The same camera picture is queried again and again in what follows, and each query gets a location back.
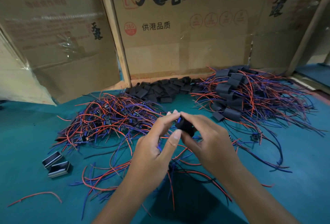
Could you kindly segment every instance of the fingernail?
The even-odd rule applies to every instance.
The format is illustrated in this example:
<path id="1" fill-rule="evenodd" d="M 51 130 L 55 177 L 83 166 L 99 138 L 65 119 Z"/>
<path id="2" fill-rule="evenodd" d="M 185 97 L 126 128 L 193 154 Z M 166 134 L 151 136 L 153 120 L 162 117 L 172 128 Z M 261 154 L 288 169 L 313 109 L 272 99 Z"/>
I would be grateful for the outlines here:
<path id="1" fill-rule="evenodd" d="M 173 133 L 173 138 L 176 140 L 179 140 L 181 137 L 181 133 L 182 133 L 182 131 L 180 129 L 175 130 Z"/>

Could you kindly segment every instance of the forearm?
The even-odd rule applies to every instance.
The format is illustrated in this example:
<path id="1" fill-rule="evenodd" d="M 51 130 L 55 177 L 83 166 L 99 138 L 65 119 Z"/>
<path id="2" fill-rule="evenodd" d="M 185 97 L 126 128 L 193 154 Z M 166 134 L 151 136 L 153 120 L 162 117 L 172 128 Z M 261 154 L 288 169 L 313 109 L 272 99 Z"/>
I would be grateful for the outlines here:
<path id="1" fill-rule="evenodd" d="M 242 165 L 235 166 L 220 182 L 233 196 L 250 223 L 298 223 Z"/>
<path id="2" fill-rule="evenodd" d="M 140 190 L 123 180 L 93 224 L 130 223 L 144 199 Z"/>

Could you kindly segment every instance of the circular icon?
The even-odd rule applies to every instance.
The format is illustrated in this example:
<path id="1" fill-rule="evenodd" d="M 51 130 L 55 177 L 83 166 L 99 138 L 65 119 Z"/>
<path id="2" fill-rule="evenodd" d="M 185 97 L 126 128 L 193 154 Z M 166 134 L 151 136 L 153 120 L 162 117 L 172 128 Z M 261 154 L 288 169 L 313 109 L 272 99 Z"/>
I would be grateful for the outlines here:
<path id="1" fill-rule="evenodd" d="M 219 18 L 219 23 L 222 26 L 229 25 L 231 23 L 231 20 L 233 19 L 233 14 L 229 11 L 225 11 L 222 13 L 222 15 Z"/>
<path id="2" fill-rule="evenodd" d="M 215 13 L 209 13 L 207 16 L 205 16 L 205 26 L 208 28 L 213 27 L 217 24 L 218 17 Z"/>
<path id="3" fill-rule="evenodd" d="M 248 12 L 246 10 L 240 10 L 235 14 L 234 22 L 235 24 L 243 24 L 248 18 Z"/>
<path id="4" fill-rule="evenodd" d="M 190 18 L 190 26 L 193 29 L 200 28 L 203 24 L 203 17 L 199 14 L 195 14 Z"/>
<path id="5" fill-rule="evenodd" d="M 126 22 L 124 25 L 124 30 L 126 34 L 130 36 L 136 34 L 136 26 L 133 22 Z"/>

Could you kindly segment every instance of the hand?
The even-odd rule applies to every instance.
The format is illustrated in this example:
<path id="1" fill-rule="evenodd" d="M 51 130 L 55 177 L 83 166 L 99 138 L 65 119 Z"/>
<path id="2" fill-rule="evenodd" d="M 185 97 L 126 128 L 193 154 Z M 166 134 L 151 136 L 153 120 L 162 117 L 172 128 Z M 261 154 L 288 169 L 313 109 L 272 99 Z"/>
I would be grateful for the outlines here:
<path id="1" fill-rule="evenodd" d="M 227 173 L 233 165 L 240 164 L 225 128 L 217 125 L 204 115 L 191 115 L 181 112 L 181 115 L 194 125 L 203 140 L 194 141 L 186 132 L 182 132 L 183 143 L 196 155 L 200 163 L 216 177 L 219 173 Z"/>
<path id="2" fill-rule="evenodd" d="M 132 162 L 123 183 L 139 190 L 142 197 L 147 197 L 156 189 L 166 176 L 168 164 L 178 146 L 181 130 L 175 130 L 167 139 L 162 152 L 157 148 L 159 137 L 167 133 L 172 121 L 178 119 L 180 113 L 174 110 L 156 120 L 150 132 L 141 137 L 136 144 Z"/>

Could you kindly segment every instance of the black object in hands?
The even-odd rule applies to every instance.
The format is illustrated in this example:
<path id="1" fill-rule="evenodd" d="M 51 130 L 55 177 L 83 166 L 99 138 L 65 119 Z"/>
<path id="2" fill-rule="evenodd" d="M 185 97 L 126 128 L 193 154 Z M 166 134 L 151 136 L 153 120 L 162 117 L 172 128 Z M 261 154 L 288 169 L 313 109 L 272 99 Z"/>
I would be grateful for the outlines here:
<path id="1" fill-rule="evenodd" d="M 175 121 L 175 126 L 177 129 L 188 133 L 191 137 L 194 136 L 195 132 L 197 131 L 196 128 L 182 116 L 180 116 L 179 119 Z"/>

